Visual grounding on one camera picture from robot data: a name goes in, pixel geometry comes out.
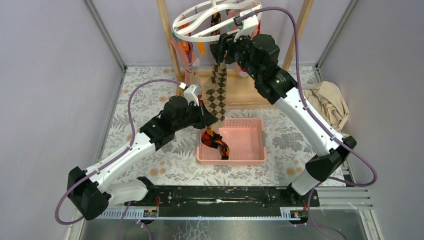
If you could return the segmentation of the wooden hanger stand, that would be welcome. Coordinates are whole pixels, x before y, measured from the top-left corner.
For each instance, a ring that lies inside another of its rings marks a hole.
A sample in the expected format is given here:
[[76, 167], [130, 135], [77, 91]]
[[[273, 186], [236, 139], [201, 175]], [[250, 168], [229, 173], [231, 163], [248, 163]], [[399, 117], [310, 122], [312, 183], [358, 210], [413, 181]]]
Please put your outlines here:
[[[172, 61], [174, 73], [176, 79], [180, 82], [186, 83], [185, 73], [180, 69], [179, 57], [177, 56], [176, 50], [172, 45], [172, 30], [170, 26], [168, 11], [164, 0], [158, 0], [157, 2], [158, 11], [160, 14], [165, 38]], [[313, 0], [304, 0], [300, 9], [299, 16], [296, 21], [297, 39], [300, 40], [304, 31], [305, 25], [308, 21], [311, 9], [314, 5]], [[254, 88], [252, 80], [248, 80], [247, 77], [241, 77], [233, 70], [227, 70], [227, 108], [229, 110], [236, 109], [268, 109], [271, 105], [262, 98]]]

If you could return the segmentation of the beige brown argyle sock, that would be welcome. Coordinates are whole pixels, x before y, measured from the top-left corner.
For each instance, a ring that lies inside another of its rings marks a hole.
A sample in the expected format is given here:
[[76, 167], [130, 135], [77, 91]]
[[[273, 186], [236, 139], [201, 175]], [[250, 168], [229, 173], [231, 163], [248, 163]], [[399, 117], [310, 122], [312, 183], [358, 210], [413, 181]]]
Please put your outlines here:
[[202, 100], [206, 109], [217, 117], [217, 122], [209, 128], [216, 132], [223, 127], [227, 111], [227, 65], [224, 61], [212, 65], [211, 75], [203, 89]]

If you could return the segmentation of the black red yellow argyle sock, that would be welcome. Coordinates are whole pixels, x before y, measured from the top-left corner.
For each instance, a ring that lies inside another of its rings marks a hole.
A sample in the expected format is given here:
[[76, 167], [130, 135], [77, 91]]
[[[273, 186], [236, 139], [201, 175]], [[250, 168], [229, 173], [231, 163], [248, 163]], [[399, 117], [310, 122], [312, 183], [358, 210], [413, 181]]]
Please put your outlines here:
[[228, 144], [223, 141], [223, 137], [220, 134], [214, 132], [210, 127], [202, 134], [200, 141], [207, 147], [218, 149], [222, 160], [229, 159], [230, 148]]

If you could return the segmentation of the pink sock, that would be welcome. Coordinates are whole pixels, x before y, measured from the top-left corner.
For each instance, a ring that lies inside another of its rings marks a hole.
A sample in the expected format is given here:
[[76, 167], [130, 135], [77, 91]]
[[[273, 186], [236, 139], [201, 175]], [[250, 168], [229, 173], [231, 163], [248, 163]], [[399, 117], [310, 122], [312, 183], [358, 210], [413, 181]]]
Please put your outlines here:
[[[183, 48], [174, 38], [171, 40], [171, 44], [173, 46], [173, 49], [177, 53], [179, 60], [182, 62], [183, 69], [186, 70], [189, 64], [188, 54], [183, 50]], [[191, 61], [193, 67], [197, 69], [200, 65], [200, 59], [197, 57], [194, 51], [191, 52]]]

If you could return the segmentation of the pink plastic basket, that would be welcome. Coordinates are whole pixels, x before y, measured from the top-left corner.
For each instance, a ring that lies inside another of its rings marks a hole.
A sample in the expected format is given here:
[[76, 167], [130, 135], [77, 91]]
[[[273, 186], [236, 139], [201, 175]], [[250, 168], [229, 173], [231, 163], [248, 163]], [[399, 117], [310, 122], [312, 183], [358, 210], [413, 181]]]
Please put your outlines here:
[[198, 134], [196, 159], [202, 165], [259, 166], [267, 160], [265, 128], [260, 118], [226, 118], [216, 133], [230, 149], [229, 159], [221, 159], [218, 149], [201, 142], [203, 129]]

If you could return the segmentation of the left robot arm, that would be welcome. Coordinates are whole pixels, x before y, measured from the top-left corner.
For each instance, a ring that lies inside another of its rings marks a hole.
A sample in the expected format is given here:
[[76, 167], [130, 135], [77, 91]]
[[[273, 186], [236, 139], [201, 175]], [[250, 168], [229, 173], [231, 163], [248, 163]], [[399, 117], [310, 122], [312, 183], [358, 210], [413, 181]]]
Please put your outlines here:
[[171, 142], [175, 133], [192, 127], [202, 130], [219, 119], [202, 101], [187, 101], [173, 96], [158, 115], [146, 122], [131, 140], [104, 160], [81, 169], [76, 166], [67, 177], [67, 197], [81, 213], [82, 219], [93, 220], [109, 206], [139, 201], [148, 206], [155, 192], [141, 180], [115, 184], [114, 181], [138, 160], [147, 157]]

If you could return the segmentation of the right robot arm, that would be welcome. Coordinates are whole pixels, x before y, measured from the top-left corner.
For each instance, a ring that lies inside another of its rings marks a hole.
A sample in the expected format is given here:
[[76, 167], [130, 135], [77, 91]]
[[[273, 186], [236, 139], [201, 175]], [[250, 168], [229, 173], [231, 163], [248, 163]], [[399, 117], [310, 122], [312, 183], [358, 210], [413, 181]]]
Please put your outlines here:
[[291, 205], [301, 205], [307, 193], [326, 181], [347, 159], [357, 141], [334, 130], [309, 104], [298, 82], [278, 65], [280, 48], [271, 35], [235, 39], [233, 34], [223, 33], [209, 47], [217, 63], [236, 62], [254, 80], [257, 92], [288, 116], [312, 146], [315, 156], [286, 193]]

